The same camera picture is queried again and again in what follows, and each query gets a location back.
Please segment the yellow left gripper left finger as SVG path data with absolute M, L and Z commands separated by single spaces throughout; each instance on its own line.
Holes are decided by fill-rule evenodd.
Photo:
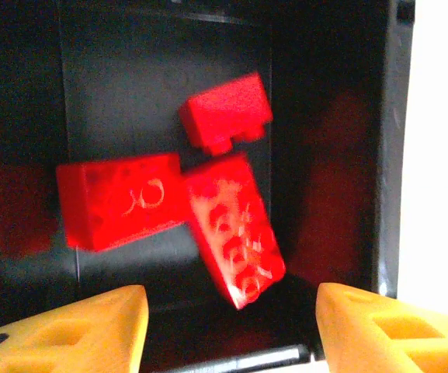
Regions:
M 137 372 L 148 329 L 129 285 L 0 327 L 0 372 Z

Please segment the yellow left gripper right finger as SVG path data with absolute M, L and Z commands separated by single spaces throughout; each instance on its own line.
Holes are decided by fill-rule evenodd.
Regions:
M 331 372 L 448 372 L 448 315 L 323 283 L 316 321 Z

